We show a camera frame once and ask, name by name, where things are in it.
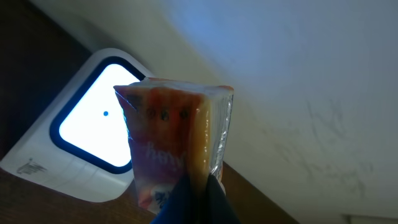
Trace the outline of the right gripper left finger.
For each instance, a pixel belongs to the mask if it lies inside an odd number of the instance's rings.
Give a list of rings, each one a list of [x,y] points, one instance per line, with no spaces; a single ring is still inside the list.
[[[194,208],[195,194],[192,192],[189,176],[184,175],[151,224],[192,224],[195,222]]]

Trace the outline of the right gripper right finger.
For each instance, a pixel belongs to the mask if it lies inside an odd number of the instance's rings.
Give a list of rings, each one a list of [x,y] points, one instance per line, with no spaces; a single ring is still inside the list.
[[[205,223],[241,224],[217,178],[208,176],[205,189]]]

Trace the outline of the orange tissue pack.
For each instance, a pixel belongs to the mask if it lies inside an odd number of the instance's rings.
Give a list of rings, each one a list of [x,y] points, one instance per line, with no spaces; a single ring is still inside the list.
[[[140,207],[158,214],[187,174],[202,193],[222,178],[234,89],[161,78],[114,86],[123,110]]]

